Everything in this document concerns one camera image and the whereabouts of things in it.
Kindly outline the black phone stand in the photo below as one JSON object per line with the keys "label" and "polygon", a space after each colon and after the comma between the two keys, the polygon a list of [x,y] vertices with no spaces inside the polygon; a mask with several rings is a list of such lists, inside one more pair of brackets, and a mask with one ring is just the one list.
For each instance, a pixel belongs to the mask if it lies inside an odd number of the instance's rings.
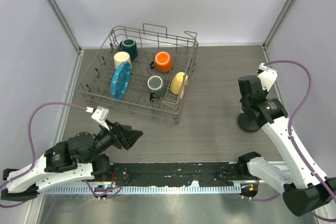
{"label": "black phone stand", "polygon": [[248,133],[257,132],[260,130],[258,124],[255,121],[250,120],[245,113],[241,113],[238,116],[238,125],[243,131]]}

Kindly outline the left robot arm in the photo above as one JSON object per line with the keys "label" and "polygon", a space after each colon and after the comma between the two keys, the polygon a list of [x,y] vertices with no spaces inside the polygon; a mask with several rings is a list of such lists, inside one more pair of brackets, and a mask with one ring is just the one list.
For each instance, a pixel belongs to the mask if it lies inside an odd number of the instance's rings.
{"label": "left robot arm", "polygon": [[57,143],[36,160],[33,168],[5,169],[1,200],[25,202],[69,182],[110,180],[113,170],[104,152],[111,146],[129,150],[143,132],[118,122],[107,125],[98,134],[80,132]]}

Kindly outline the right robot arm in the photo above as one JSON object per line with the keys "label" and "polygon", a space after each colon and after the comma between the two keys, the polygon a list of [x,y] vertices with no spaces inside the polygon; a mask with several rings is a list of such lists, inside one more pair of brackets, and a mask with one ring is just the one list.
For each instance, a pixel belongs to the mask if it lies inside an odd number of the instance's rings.
{"label": "right robot arm", "polygon": [[302,216],[329,204],[335,192],[335,178],[329,178],[311,158],[293,129],[288,129],[288,113],[276,98],[268,99],[260,76],[238,79],[242,113],[238,125],[245,132],[263,130],[285,161],[288,172],[250,152],[239,157],[237,173],[242,179],[258,177],[281,194],[287,208]]}

